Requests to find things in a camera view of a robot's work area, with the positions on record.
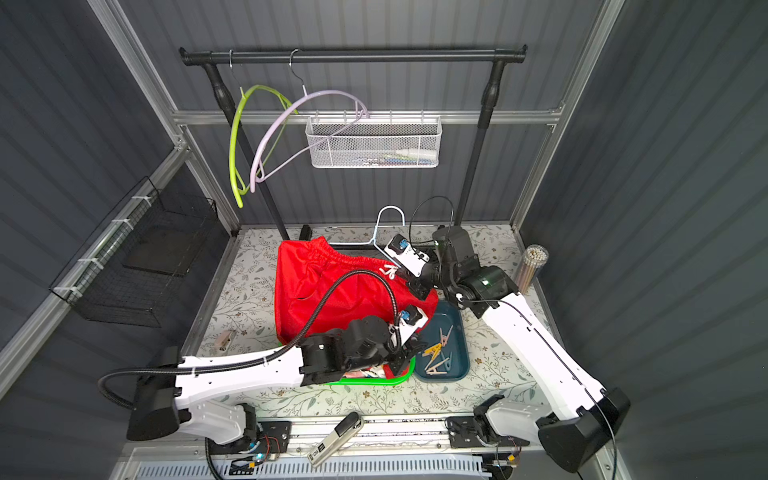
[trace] clothespin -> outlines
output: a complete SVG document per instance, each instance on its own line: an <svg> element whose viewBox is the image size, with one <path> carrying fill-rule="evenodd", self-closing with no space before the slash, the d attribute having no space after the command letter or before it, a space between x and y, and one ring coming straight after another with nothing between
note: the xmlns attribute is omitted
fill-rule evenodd
<svg viewBox="0 0 768 480"><path fill-rule="evenodd" d="M424 350L424 353L422 353L422 356L429 356L432 355L432 358L429 359L429 363L424 367L424 370L426 371L427 368L432 364L432 362L435 361L438 355L440 355L440 351L442 350L442 344L436 343L433 346L430 346L428 349Z"/></svg>
<svg viewBox="0 0 768 480"><path fill-rule="evenodd" d="M442 350L440 351L440 358L443 359L445 362L445 371L450 372L451 371L451 364L453 363L453 352L449 353L448 358L445 357L445 352Z"/></svg>
<svg viewBox="0 0 768 480"><path fill-rule="evenodd" d="M437 370L437 367L441 366L443 363L448 362L448 359L443 357L443 360L440 363L436 363L435 365L431 366L429 369L424 368L424 371L427 372L429 375L445 375L448 372L441 372Z"/></svg>
<svg viewBox="0 0 768 480"><path fill-rule="evenodd" d="M451 331L453 331L453 325L451 325L451 328L448 329L448 334L447 335L443 335L442 334L442 329L440 329L440 343L443 346L446 346L448 344L448 338L451 336Z"/></svg>

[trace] floral tablecloth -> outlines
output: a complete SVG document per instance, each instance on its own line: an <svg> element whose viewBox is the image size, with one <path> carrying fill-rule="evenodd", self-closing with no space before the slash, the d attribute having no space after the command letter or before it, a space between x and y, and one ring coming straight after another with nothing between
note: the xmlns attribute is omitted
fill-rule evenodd
<svg viewBox="0 0 768 480"><path fill-rule="evenodd" d="M520 251L508 225L464 226L480 256L481 265L499 265L512 275ZM414 227L413 240L428 239L434 227ZM379 229L379 240L395 233L407 236L404 227ZM289 229L291 238L299 231ZM328 241L365 241L372 228L323 228L313 232ZM234 355L280 346L275 337L273 310L275 268L280 235L277 230L252 229L244 235L240 251L227 277L210 321L199 356ZM547 319L533 287L526 295L536 316ZM505 392L520 402L540 404L544 395L531 374L484 322L469 310L462 311L469 358L469 374L458 382L424 383L412 376L399 386L304 386L294 389L260 389L224 397L227 403L247 402L259 417L342 415L356 410L368 415L471 412L490 395ZM226 352L214 340L227 329L237 336Z"/></svg>

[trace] black cable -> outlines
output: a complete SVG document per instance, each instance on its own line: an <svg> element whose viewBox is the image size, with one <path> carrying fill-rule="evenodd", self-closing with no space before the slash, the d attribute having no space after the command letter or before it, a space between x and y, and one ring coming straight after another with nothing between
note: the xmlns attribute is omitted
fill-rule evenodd
<svg viewBox="0 0 768 480"><path fill-rule="evenodd" d="M203 374L203 373L219 373L219 372L231 372L232 370L239 370L239 369L247 369L252 366L258 366L263 365L265 362L272 362L276 358L284 355L288 350L292 349L296 344L304 338L306 333L310 330L312 327L312 324L315 323L315 319L320 313L320 310L323 309L326 302L328 301L329 297L331 296L331 293L333 293L336 288L343 282L344 280L350 278L351 276L355 275L368 275L376 278L379 282L381 282L384 287L387 290L387 293L389 294L389 299L392 301L392 315L394 317L394 323L398 324L398 316L397 316L397 300L395 299L395 294L392 291L392 287L389 286L389 284L377 273L374 273L370 270L352 270L347 273L344 273L342 276L339 277L339 279L331 285L331 287L328 289L325 295L323 295L323 298L320 300L320 302L317 304L317 308L315 308L315 311L312 312L312 315L310 318L306 321L306 324L304 325L304 328L301 329L301 331L291 339L290 342L288 342L285 346L283 346L282 349L277 350L274 353L271 353L267 356L264 356L260 359L254 359L254 360L248 360L247 362L239 362L239 363L228 363L226 365L218 365L218 366L201 366L196 368L175 368L175 367L168 367L168 368L128 368L128 369L117 369L113 370L106 375L102 376L98 382L97 386L99 389L99 392L107 398L107 400L110 400L113 403L116 403L117 405L125 408L125 409L132 409L133 404L129 402L128 400L124 399L123 397L119 396L117 393L112 392L109 387L107 387L107 381L113 377L116 376L127 376L127 375L144 375L144 374L154 374L154 375L192 375L193 373L195 375Z"/></svg>
<svg viewBox="0 0 768 480"><path fill-rule="evenodd" d="M402 337L400 336L400 315L395 317L395 345L392 344L392 338L388 338L386 341L386 348L391 354L395 354L402 348Z"/></svg>
<svg viewBox="0 0 768 480"><path fill-rule="evenodd" d="M470 302L470 303L499 302L499 303L504 303L505 305L510 306L513 309L515 309L515 311L517 313L519 313L521 317L523 317L523 320L528 322L528 325L532 325L531 321L528 320L528 318L526 318L525 315L523 315L523 313L520 310L518 310L517 307L515 307L514 305L512 305L509 302L505 302L504 300L466 300L466 299L461 299L461 300L459 300L459 302L461 302L461 303L464 303L464 302ZM541 334L538 331L536 333L538 333L538 335L541 337L541 339L544 340L544 337L541 336ZM547 346L549 346L549 349L552 350L552 352L558 358L558 360L560 360L560 363L562 363L563 366L565 366L565 368L568 369L568 371L573 375L574 379L576 379L576 381L579 382L579 384L581 384L581 381L579 381L578 377L573 373L573 371L571 371L571 368L568 367L568 365L566 365L565 362L563 362L563 359L561 359L560 356L552 349L552 347L549 345L549 343L546 340L544 340L544 342L547 344ZM616 467L617 467L618 456L619 456L618 449L616 447L616 435L614 435L614 430L611 427L611 423L608 421L608 417L603 412L603 409L601 409L600 405L598 405L598 402L594 399L592 394L589 393L589 390L587 390L586 387L584 387L584 391L587 393L587 396L589 396L590 400L592 400L592 402L594 403L594 406L596 406L598 408L598 411L600 412L600 415L602 415L603 416L603 420L605 420L605 425L607 425L608 430L611 432L611 440L613 441L613 444L614 444L614 473L611 476L611 480L616 480Z"/></svg>
<svg viewBox="0 0 768 480"><path fill-rule="evenodd" d="M448 202L448 203L451 205L451 221L450 221L450 223L448 224L448 233L451 233L451 228L453 227L453 213L454 213L454 211L455 211L455 208L453 207L453 202L451 202L451 199L450 199L450 198L448 198L448 197L446 197L445 195L432 195L430 198L428 198L428 199L424 200L423 202L421 202L421 203L420 203L420 204L419 204L419 205L416 207L416 210L414 210L414 211L413 211L413 215L411 215L411 220L408 222L408 243L410 243L411 245L426 245L426 244L428 244L428 243L432 243L432 240L429 240L429 241L425 241L425 242L416 242L416 243L413 243L413 242L411 241L411 229L413 228L413 217L415 217L415 216L416 216L416 212L418 212L418 211L419 211L419 208L421 208L423 204L427 203L428 201L432 200L433 198L442 198L442 199L445 199L445 201L446 201L446 202Z"/></svg>
<svg viewBox="0 0 768 480"><path fill-rule="evenodd" d="M608 417L605 416L605 413L603 413L603 409L601 409L600 406L598 405L598 403L594 400L594 398L592 397L592 394L589 393L589 390L587 390L586 387L585 387L584 391L587 393L587 395L589 396L590 400L592 400L592 402L594 402L594 406L596 406L598 408L598 411L600 412L600 415L602 415L603 416L603 420L605 420L605 425L608 426L608 430L611 432L611 439L614 442L614 473L613 473L613 475L611 475L611 480L616 480L616 465L618 463L619 451L616 448L616 436L614 435L614 430L613 430L613 428L611 428L611 423L608 421Z"/></svg>
<svg viewBox="0 0 768 480"><path fill-rule="evenodd" d="M210 457L210 446L214 443L213 440L206 438L205 439L205 462L208 464L208 469L210 470L210 474L214 476L214 480L224 480L224 477L222 477L219 474L219 471L216 470L216 466L214 465L213 459Z"/></svg>
<svg viewBox="0 0 768 480"><path fill-rule="evenodd" d="M501 462L498 460L498 444L499 444L499 443L500 443L500 442L496 442L496 466L498 467L498 471L499 471L499 473L501 473L501 474L502 474L502 478L504 478L504 469L503 469L503 468L502 468L502 466L500 465L500 464L501 464ZM509 467L509 468L511 469L511 471L509 472L509 476L508 476L508 477L507 477L505 480L509 480L510 478L512 478L512 475L515 473L515 467L513 467L513 466L511 466L511 465L510 465L510 467Z"/></svg>

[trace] green basket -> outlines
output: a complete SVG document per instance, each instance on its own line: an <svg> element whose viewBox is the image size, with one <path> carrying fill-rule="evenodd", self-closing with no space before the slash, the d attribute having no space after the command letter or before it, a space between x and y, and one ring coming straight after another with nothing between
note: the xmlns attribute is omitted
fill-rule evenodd
<svg viewBox="0 0 768 480"><path fill-rule="evenodd" d="M413 370L415 368L416 368L416 357L413 357L411 359L411 365L408 367L408 371L399 377L395 377L394 379L341 379L338 382L331 382L328 385L395 386L395 385L400 385L401 383L411 378L411 375L413 375Z"/></svg>

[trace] white robotic arm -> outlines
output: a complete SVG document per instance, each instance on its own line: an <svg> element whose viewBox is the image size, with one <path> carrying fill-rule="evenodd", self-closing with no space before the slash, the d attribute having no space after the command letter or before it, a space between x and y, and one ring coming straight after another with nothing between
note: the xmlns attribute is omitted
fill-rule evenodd
<svg viewBox="0 0 768 480"><path fill-rule="evenodd" d="M515 436L540 443L564 469L575 472L621 424L627 397L605 388L586 373L538 321L517 286L497 266L481 267L469 236L461 227L432 235L432 256L413 248L402 235L385 251L408 272L414 295L431 288L468 306L504 340L545 394L548 405L531 406L495 396L475 409L475 432L493 444Z"/></svg>
<svg viewBox="0 0 768 480"><path fill-rule="evenodd" d="M396 326L367 316L345 329L297 337L296 345L287 349L209 358L178 358L174 349L145 369L148 376L139 378L127 437L157 439L178 431L219 445L245 437L242 442L247 446L253 436L248 433L248 425L255 424L253 413L214 399L269 387L335 382L346 372L384 364L400 375L423 350L415 334L428 321L423 310L409 306L399 312ZM151 375L163 368L179 373Z"/></svg>

